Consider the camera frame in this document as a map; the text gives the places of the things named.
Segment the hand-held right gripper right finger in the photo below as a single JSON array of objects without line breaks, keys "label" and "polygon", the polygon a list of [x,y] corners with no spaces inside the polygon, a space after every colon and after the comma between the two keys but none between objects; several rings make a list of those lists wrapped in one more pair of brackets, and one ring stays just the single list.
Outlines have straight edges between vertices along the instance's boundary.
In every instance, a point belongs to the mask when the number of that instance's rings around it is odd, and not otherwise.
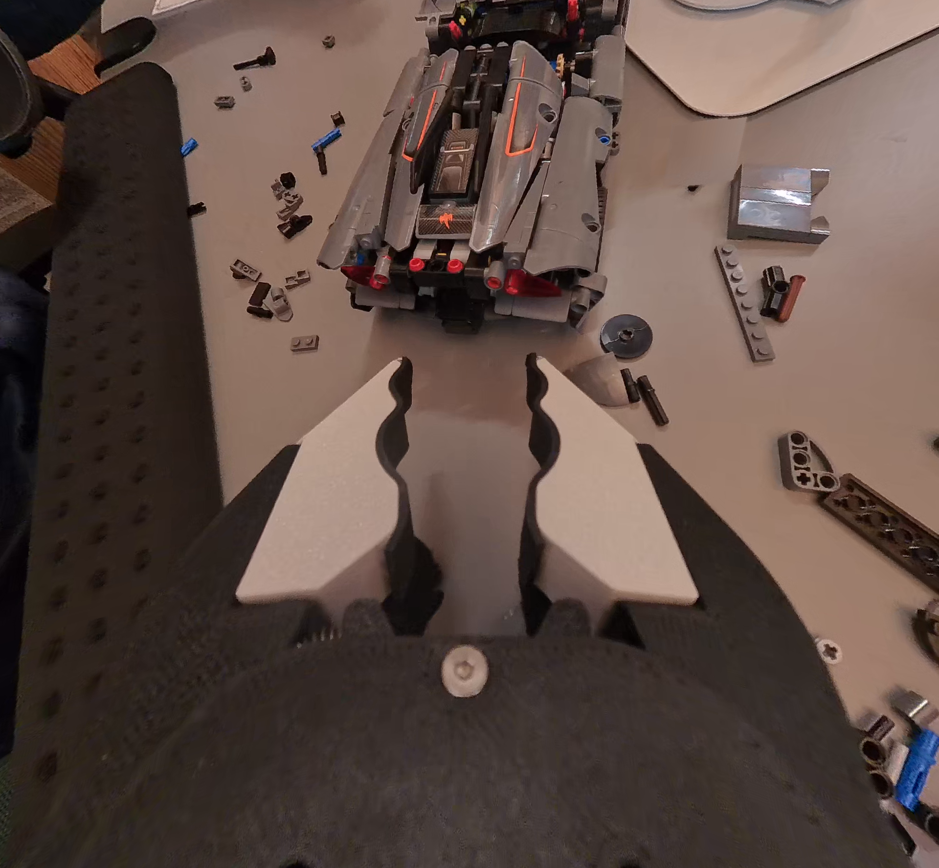
[{"label": "hand-held right gripper right finger", "polygon": [[618,603],[691,606],[698,588],[632,434],[546,358],[525,359],[537,465],[518,557],[526,632],[563,600],[596,632]]}]

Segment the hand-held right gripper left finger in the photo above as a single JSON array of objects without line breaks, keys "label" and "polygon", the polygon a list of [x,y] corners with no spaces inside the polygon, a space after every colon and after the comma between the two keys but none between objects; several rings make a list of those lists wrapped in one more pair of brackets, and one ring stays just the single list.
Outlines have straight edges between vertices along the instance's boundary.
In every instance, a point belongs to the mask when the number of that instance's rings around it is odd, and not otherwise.
[{"label": "hand-held right gripper left finger", "polygon": [[443,592],[399,472],[412,380],[411,360],[392,360],[299,441],[239,603],[310,601],[340,620],[354,601],[370,599],[397,634],[425,632]]}]

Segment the grey lego car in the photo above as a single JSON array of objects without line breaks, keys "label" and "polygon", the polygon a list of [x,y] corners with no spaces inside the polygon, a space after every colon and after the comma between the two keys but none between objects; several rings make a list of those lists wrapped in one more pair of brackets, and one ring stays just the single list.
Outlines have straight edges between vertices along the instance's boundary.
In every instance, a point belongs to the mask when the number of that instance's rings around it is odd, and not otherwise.
[{"label": "grey lego car", "polygon": [[424,0],[317,264],[351,307],[583,327],[604,298],[630,0]]}]

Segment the pale lego dome piece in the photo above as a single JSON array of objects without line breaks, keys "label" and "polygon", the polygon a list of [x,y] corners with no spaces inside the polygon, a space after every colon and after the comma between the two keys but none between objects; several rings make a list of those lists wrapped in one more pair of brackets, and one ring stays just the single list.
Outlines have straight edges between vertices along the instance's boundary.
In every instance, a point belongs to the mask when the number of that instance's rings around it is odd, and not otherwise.
[{"label": "pale lego dome piece", "polygon": [[611,353],[574,365],[564,375],[600,406],[618,408],[630,404],[622,368]]}]

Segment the dark round lego dish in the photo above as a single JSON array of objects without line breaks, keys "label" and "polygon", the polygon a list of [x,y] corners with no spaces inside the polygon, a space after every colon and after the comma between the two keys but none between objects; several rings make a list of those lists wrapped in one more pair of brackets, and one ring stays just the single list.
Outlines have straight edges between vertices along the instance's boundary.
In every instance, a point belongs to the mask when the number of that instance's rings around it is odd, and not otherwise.
[{"label": "dark round lego dish", "polygon": [[604,352],[620,360],[635,360],[644,356],[651,348],[653,334],[643,318],[620,314],[604,322],[599,342]]}]

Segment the grey curved lego liftarm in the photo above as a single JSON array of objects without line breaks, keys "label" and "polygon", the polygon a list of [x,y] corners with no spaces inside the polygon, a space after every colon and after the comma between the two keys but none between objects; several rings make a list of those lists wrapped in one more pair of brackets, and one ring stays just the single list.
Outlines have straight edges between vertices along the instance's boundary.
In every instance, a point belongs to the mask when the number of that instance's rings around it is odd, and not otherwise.
[{"label": "grey curved lego liftarm", "polygon": [[778,440],[782,485],[792,491],[822,494],[840,487],[830,459],[804,431],[792,430]]}]

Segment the scattered small dark lego pieces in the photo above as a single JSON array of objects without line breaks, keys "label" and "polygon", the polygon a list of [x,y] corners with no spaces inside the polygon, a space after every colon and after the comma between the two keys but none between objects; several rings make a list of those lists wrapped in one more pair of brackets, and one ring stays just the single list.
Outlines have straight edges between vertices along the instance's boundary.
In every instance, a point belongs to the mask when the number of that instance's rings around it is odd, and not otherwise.
[{"label": "scattered small dark lego pieces", "polygon": [[[333,49],[335,47],[335,36],[325,36],[322,44],[326,49]],[[251,84],[247,77],[242,75],[240,82],[242,90],[249,90]],[[214,100],[215,107],[218,110],[231,110],[234,108],[235,103],[234,97],[231,96],[220,96]],[[335,125],[334,128],[342,128],[345,125],[345,119],[341,114],[333,115],[332,121]],[[326,149],[324,152],[313,154],[317,160],[318,169],[323,176],[328,174]],[[286,240],[293,239],[299,232],[308,228],[312,222],[311,216],[299,214],[302,200],[299,193],[295,191],[296,178],[290,172],[281,174],[273,184],[275,199],[282,203],[277,214],[279,220],[277,228]],[[187,209],[187,214],[192,217],[204,211],[205,205],[199,202],[198,204],[191,204]],[[304,270],[288,275],[285,282],[286,288],[272,286],[270,283],[263,281],[262,272],[244,262],[243,259],[235,259],[229,270],[235,280],[254,283],[246,311],[251,316],[264,320],[272,318],[284,322],[291,320],[293,316],[292,307],[288,303],[285,289],[294,289],[310,280],[309,271]]]}]

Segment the dark perforated lego plate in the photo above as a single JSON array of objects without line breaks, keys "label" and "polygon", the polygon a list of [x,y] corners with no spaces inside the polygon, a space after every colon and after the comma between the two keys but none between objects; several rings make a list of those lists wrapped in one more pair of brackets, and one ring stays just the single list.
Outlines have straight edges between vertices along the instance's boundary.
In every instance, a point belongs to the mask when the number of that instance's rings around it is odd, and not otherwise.
[{"label": "dark perforated lego plate", "polygon": [[938,534],[854,475],[820,499],[821,508],[908,574],[938,592]]}]

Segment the long grey studded lego plate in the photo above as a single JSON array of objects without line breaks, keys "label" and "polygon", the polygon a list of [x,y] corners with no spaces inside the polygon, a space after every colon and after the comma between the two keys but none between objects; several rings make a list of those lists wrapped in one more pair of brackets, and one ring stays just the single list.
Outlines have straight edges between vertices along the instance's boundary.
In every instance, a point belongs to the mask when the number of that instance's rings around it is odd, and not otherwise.
[{"label": "long grey studded lego plate", "polygon": [[749,357],[755,364],[768,364],[776,355],[760,313],[757,288],[747,279],[739,252],[732,243],[720,244],[714,251]]}]

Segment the dark curved lego part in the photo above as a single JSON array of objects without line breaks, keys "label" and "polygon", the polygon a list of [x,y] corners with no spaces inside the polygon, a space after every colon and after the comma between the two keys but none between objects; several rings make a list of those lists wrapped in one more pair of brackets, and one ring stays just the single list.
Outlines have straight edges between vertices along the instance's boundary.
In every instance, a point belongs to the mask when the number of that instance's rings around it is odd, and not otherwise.
[{"label": "dark curved lego part", "polygon": [[920,649],[938,666],[938,598],[915,612],[912,630]]}]

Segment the grey lego wedge block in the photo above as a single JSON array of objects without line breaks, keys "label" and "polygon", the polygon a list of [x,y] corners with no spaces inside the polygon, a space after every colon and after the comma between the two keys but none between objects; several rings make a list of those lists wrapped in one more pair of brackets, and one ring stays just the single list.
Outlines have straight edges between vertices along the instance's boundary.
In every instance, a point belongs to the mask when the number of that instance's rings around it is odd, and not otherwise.
[{"label": "grey lego wedge block", "polygon": [[829,223],[812,207],[829,180],[828,169],[740,165],[731,184],[727,238],[821,244]]}]

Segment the pile of mixed lego parts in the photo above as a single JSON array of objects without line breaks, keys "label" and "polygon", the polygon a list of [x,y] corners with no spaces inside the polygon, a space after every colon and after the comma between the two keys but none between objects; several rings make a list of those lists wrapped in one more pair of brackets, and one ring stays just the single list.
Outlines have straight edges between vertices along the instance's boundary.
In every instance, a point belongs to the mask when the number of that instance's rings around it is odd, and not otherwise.
[{"label": "pile of mixed lego parts", "polygon": [[897,686],[887,714],[871,712],[857,726],[858,749],[878,803],[913,866],[937,866],[937,706]]}]

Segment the black perforated pad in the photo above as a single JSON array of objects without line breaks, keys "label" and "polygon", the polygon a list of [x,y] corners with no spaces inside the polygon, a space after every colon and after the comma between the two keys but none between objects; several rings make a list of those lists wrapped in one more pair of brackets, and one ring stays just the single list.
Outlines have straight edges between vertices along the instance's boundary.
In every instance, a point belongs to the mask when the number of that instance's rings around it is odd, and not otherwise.
[{"label": "black perforated pad", "polygon": [[144,62],[67,111],[9,847],[85,767],[171,562],[222,506],[178,92]]}]

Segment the black oval chair foot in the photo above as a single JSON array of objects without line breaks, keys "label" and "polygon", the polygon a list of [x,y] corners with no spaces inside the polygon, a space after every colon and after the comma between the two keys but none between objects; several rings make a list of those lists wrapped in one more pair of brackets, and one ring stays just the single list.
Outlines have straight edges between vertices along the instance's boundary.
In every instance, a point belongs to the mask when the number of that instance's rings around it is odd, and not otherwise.
[{"label": "black oval chair foot", "polygon": [[99,60],[95,74],[103,74],[143,52],[155,39],[157,28],[146,17],[133,17],[100,33],[97,51]]}]

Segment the black connector with brown pin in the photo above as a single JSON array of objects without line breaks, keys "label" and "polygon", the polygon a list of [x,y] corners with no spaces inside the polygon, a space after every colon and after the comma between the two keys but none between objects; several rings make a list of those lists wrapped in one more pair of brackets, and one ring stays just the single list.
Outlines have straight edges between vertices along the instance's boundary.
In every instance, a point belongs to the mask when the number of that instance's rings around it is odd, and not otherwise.
[{"label": "black connector with brown pin", "polygon": [[760,315],[779,323],[788,322],[805,281],[804,275],[785,275],[781,266],[766,268],[762,273]]}]

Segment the black chair base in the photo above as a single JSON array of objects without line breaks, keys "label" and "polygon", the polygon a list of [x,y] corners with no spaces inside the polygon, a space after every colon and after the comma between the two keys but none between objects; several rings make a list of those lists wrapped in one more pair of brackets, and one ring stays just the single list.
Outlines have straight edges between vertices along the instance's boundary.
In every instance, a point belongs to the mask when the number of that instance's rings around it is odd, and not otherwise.
[{"label": "black chair base", "polygon": [[15,159],[27,153],[44,106],[37,81],[21,52],[1,33],[1,154]]}]

